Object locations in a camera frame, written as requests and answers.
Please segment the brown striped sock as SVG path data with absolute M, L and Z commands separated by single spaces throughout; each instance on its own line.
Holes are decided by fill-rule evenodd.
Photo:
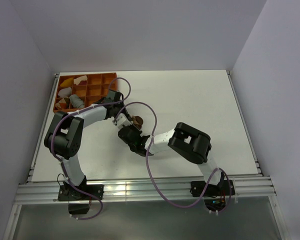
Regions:
M 139 130 L 141 130 L 144 123 L 143 119 L 140 116 L 131 116 L 131 123 Z

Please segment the grey sock with black stripes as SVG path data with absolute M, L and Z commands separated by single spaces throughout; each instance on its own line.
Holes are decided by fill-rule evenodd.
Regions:
M 74 109 L 83 109 L 85 107 L 84 100 L 82 100 L 78 95 L 72 94 L 69 99 Z

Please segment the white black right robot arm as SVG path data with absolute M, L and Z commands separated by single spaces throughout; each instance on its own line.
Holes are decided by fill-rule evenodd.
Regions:
M 142 135 L 142 131 L 127 120 L 122 123 L 115 120 L 113 124 L 119 129 L 118 137 L 132 152 L 142 157 L 173 150 L 188 162 L 198 165 L 205 178 L 209 178 L 218 168 L 216 162 L 208 158 L 212 148 L 210 136 L 184 122 L 179 122 L 174 129 L 154 137 Z

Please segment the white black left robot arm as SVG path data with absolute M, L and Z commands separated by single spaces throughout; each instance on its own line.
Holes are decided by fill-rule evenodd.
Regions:
M 71 185 L 69 194 L 76 200 L 86 197 L 88 188 L 86 176 L 81 170 L 78 151 L 81 146 L 84 128 L 103 120 L 113 118 L 124 106 L 123 94 L 109 90 L 106 97 L 88 107 L 73 111 L 58 111 L 54 114 L 44 146 L 59 161 L 65 182 Z

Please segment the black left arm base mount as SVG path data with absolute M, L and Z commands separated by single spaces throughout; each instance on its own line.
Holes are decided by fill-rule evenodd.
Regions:
M 103 184 L 86 184 L 77 187 L 88 195 L 75 190 L 67 182 L 63 181 L 59 187 L 57 200 L 59 202 L 68 202 L 68 212 L 70 215 L 81 217 L 86 215 L 90 210 L 91 201 L 95 200 L 92 195 L 98 199 L 103 199 L 104 185 Z

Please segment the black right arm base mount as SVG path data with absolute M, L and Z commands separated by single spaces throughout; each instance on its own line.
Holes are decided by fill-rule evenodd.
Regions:
M 204 200 L 204 204 L 210 211 L 221 211 L 225 208 L 227 201 L 226 197 L 234 196 L 236 194 L 233 181 L 229 183 L 224 180 L 219 185 L 209 184 L 203 197 L 208 198 Z M 190 193 L 193 197 L 199 197 L 204 187 L 206 186 L 205 181 L 191 181 L 190 182 Z

